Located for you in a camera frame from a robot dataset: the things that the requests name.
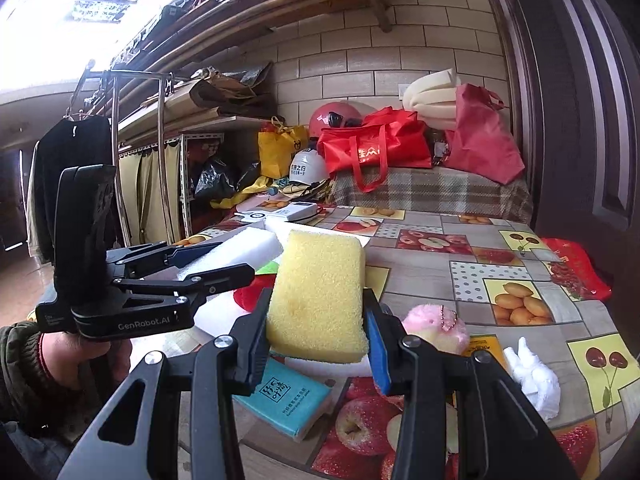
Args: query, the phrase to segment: black plastic bag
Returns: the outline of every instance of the black plastic bag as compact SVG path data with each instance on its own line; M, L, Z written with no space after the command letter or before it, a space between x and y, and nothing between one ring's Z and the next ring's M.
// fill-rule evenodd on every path
M244 170L242 176L238 179L236 191L242 191L245 187L253 184L260 176L260 162L251 162Z
M194 196L197 200L215 200L231 198L236 193L238 169L227 164L218 156L210 156L204 163L198 179Z

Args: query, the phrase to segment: white helmet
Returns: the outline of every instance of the white helmet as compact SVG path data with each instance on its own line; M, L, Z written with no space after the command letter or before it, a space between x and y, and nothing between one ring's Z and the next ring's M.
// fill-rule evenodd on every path
M289 168L289 180L308 186L329 178L324 158L316 150L307 148L296 153Z

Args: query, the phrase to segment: white plush toy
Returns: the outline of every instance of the white plush toy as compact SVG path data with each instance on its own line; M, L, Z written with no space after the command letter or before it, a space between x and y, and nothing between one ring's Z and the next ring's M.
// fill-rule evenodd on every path
M518 355L513 348L504 349L511 367L511 376L522 387L522 393L533 404L545 422L554 418L560 409L558 376L527 346L527 340L518 340Z

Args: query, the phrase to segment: human hand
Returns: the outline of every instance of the human hand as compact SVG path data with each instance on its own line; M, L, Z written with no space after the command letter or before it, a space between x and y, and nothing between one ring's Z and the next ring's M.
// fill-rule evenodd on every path
M43 365L58 384L80 390L78 365L105 354L113 379L121 383L129 374L131 341L92 342L79 334L46 333L40 339L40 354Z

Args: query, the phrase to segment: bamboo pole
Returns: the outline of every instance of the bamboo pole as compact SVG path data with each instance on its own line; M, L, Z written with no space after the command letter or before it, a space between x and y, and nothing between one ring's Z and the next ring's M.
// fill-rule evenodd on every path
M210 48L216 43L237 34L243 29L257 27L270 20L274 20L279 16L302 10L312 5L327 3L332 0L268 0L261 2L253 7L245 9L238 14L218 22L208 29L197 34L193 38L185 41L172 51L164 54L146 67L146 70L152 72L167 72L169 70L178 70L182 64L191 56L198 54L200 51ZM121 90L121 103L128 102L137 95L145 91L149 81L131 80ZM105 98L106 102L98 111L103 110L110 105L110 101Z

